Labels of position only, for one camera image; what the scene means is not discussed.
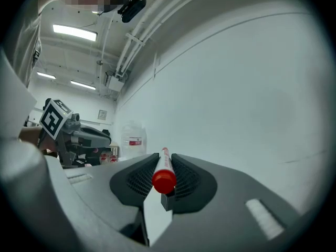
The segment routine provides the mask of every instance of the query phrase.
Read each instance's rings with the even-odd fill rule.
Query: ceiling
[[[113,71],[116,68],[127,40],[126,33],[133,30],[153,2],[154,0],[147,0],[146,8],[127,24],[121,21],[120,15],[115,14],[104,52],[103,76],[107,70]],[[52,74],[56,76],[56,80],[53,81],[63,85],[71,85],[70,80],[95,85],[100,88],[92,92],[101,96],[114,97],[116,92],[111,92],[100,85],[100,81],[103,82],[103,76],[100,76],[100,66],[97,65],[97,61],[101,60],[104,38],[111,16],[112,13],[97,16],[91,11],[76,9],[60,1],[47,5],[42,12],[40,31],[42,52],[35,71]],[[98,33],[98,37],[95,42],[92,42],[74,36],[56,34],[53,32],[53,24],[84,28]]]

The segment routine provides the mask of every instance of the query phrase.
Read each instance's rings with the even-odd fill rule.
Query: ceiling bracket
[[[137,42],[139,45],[141,45],[141,46],[143,46],[143,47],[146,45],[143,41],[139,40],[138,38],[136,38],[135,36],[132,36],[132,35],[129,34],[129,33],[127,33],[126,36],[127,36],[128,38],[130,38],[131,40]]]

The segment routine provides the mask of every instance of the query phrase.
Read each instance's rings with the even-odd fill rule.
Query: white wall
[[[243,171],[306,212],[329,167],[335,71],[307,12],[294,0],[188,4],[155,35],[154,80],[153,44],[138,58],[118,99],[114,140],[136,119],[147,153],[166,146]],[[159,212],[147,223],[151,241],[162,232]]]
[[[50,80],[41,80],[33,75],[28,90],[35,97],[37,103],[29,115],[29,120],[39,122],[43,112],[43,106],[47,98],[60,99],[72,111],[80,114],[81,123],[98,130],[109,130],[113,133],[114,102],[112,99],[100,98],[91,92],[85,92],[77,87],[69,88],[57,85]],[[98,120],[99,110],[106,110],[106,120]]]

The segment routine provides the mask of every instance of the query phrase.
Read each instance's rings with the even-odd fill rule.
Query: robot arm
[[[74,114],[61,100],[46,100],[40,124],[43,127],[40,140],[46,133],[50,135],[63,167],[72,167],[79,147],[103,148],[111,143],[103,132],[81,125],[79,114]]]

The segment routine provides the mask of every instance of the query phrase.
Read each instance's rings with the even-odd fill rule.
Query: white bottle
[[[143,140],[141,124],[135,121],[127,122],[121,134],[122,156],[128,160],[145,155]]]

